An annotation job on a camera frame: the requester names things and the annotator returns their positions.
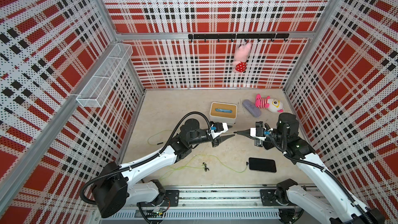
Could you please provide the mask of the purple-edged black smartphone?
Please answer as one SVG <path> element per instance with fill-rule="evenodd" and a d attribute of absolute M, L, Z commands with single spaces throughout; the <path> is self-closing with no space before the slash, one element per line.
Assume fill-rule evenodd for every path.
<path fill-rule="evenodd" d="M 249 158 L 248 159 L 249 169 L 252 171 L 276 173 L 276 163 L 271 159 L 262 158 Z"/>

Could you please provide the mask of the green wired earphones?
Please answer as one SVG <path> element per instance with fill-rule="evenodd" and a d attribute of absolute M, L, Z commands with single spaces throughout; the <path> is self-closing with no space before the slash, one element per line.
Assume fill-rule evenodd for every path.
<path fill-rule="evenodd" d="M 147 144 L 151 146 L 159 146 L 164 145 L 169 139 L 172 130 L 163 130 L 160 131 L 147 139 Z"/>
<path fill-rule="evenodd" d="M 171 167 L 168 166 L 169 170 L 166 171 L 160 178 L 160 181 L 164 181 L 165 179 L 171 177 L 174 173 L 182 171 L 182 170 L 186 170 L 186 169 L 193 169 L 193 170 L 203 170 L 204 172 L 208 172 L 210 171 L 209 166 L 207 165 L 206 162 L 202 162 L 201 165 L 199 166 L 192 166 L 192 162 L 194 162 L 196 160 L 196 158 L 212 158 L 215 159 L 216 162 L 218 164 L 220 164 L 222 167 L 227 168 L 228 170 L 234 172 L 234 173 L 238 173 L 238 174 L 242 174 L 244 172 L 246 172 L 248 170 L 248 164 L 245 165 L 245 168 L 241 171 L 236 170 L 230 166 L 228 166 L 227 164 L 225 164 L 224 162 L 222 162 L 220 160 L 220 158 L 216 155 L 205 155 L 205 154 L 199 154 L 199 155 L 194 155 L 184 166 L 180 166 L 180 167 Z"/>

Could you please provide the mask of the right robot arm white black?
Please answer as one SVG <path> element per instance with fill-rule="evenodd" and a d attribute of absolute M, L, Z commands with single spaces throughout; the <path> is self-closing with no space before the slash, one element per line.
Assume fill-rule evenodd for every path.
<path fill-rule="evenodd" d="M 294 114 L 281 113 L 275 128 L 257 122 L 254 128 L 238 131 L 238 135 L 255 140 L 257 146 L 276 148 L 303 171 L 327 199 L 327 203 L 307 193 L 294 180 L 277 184 L 280 204 L 292 203 L 322 224 L 383 224 L 380 210 L 368 207 L 355 197 L 321 161 L 311 145 L 299 137 L 299 121 Z"/>

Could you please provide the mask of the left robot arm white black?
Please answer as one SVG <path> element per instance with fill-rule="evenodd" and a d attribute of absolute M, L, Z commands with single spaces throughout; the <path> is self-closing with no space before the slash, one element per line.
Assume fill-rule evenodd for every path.
<path fill-rule="evenodd" d="M 184 159 L 196 145 L 210 142 L 217 147 L 232 137 L 227 134 L 230 128 L 227 123 L 209 121 L 207 128 L 201 129 L 196 119 L 180 121 L 164 147 L 132 162 L 107 164 L 99 176 L 84 184 L 80 198 L 97 206 L 102 218 L 111 217 L 127 204 L 160 205 L 166 197 L 161 183 L 157 179 L 147 183 L 141 180 Z"/>

